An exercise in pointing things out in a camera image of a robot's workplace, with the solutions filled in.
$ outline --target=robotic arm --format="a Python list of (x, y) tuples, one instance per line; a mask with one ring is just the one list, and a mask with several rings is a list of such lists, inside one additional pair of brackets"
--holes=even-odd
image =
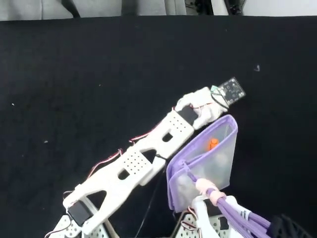
[[(205, 87), (184, 95), (144, 138), (129, 147), (117, 160), (77, 185), (64, 199), (63, 206), (81, 231), (91, 234), (123, 204), (137, 185), (146, 185), (164, 167), (166, 160), (190, 138), (194, 130), (227, 112), (229, 105), (235, 102), (231, 89), (240, 92), (237, 100), (245, 95), (234, 78), (220, 87)], [(167, 134), (171, 138), (164, 141)], [(157, 151), (152, 163), (142, 154), (151, 149)], [(123, 172), (128, 176), (120, 178)], [(86, 196), (102, 190), (107, 195), (99, 211), (92, 213), (82, 201), (87, 199)]]

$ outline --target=white wall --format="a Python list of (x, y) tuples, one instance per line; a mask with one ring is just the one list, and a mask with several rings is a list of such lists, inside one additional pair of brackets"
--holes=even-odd
[(246, 0), (246, 16), (317, 15), (317, 0)]

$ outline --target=purple bag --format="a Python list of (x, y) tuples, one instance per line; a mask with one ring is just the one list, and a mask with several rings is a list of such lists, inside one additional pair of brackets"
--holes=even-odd
[[(229, 186), (238, 125), (226, 115), (208, 126), (169, 162), (166, 170), (167, 196), (171, 210), (181, 212), (199, 195), (187, 175), (191, 171), (198, 178), (212, 181), (219, 189)], [(210, 140), (219, 143), (208, 150)]]

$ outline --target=orange cap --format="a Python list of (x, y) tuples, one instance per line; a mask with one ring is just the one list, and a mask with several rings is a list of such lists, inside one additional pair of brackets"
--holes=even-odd
[(217, 146), (217, 144), (219, 144), (219, 140), (216, 138), (212, 138), (209, 142), (208, 150), (212, 150), (214, 147)]

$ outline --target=black table surface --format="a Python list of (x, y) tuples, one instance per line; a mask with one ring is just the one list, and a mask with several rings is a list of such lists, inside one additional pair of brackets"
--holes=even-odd
[[(43, 237), (62, 193), (185, 93), (235, 76), (247, 96), (228, 194), (316, 235), (317, 17), (121, 17), (0, 23), (1, 233)], [(133, 237), (157, 183), (110, 221)], [(171, 234), (166, 179), (140, 237)]]

